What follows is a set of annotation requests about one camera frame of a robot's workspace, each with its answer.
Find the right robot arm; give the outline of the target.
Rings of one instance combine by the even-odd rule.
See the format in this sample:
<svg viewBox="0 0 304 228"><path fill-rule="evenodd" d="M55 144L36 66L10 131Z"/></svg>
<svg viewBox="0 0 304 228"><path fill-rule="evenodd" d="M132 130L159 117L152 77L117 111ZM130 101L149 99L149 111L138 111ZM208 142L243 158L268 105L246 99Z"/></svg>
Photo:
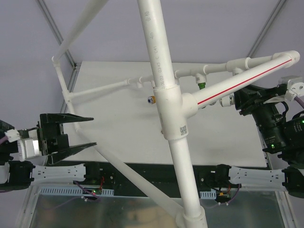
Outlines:
<svg viewBox="0 0 304 228"><path fill-rule="evenodd" d="M236 91L234 96L240 115L254 118L265 143L263 151L277 154L289 166L281 170L256 170L220 164L211 174L213 187L254 184L275 187L297 198L304 197L304 113L300 111L287 121L288 104L283 101L285 110L279 113L276 102L268 102L286 92L284 84L273 88L249 85Z"/></svg>

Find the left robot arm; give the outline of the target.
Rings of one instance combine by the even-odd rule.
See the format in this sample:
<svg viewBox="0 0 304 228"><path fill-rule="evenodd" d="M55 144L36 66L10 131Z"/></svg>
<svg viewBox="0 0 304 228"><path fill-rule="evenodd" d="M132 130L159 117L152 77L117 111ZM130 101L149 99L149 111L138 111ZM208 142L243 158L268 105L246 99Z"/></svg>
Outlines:
<svg viewBox="0 0 304 228"><path fill-rule="evenodd" d="M91 120L75 114L41 114L36 127L21 130L1 121L0 191L23 190L39 183L97 184L101 174L87 162L59 166L64 159L96 145L90 142L71 146L63 125Z"/></svg>

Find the white PVC pipe frame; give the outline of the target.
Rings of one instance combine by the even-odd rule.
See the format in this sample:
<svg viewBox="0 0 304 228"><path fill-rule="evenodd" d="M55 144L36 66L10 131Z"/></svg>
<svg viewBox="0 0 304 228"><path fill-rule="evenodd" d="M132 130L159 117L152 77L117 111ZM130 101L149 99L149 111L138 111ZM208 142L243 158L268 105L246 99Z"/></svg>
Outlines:
<svg viewBox="0 0 304 228"><path fill-rule="evenodd" d="M291 67L300 60L300 54L295 50L290 50L276 53L270 57L235 59L225 64L205 66L204 75L223 71L238 71L238 74L193 94L182 94L172 68L160 1L140 0L138 8L151 63L152 80L155 83L153 92L159 119L164 138L169 143L182 205L177 204L160 190L148 189L146 195L174 217L178 227L205 228L207 219L205 210L200 205L190 159L187 120L194 116L200 108L281 68ZM100 154L119 171L131 173L128 166L111 152L100 151Z"/></svg>

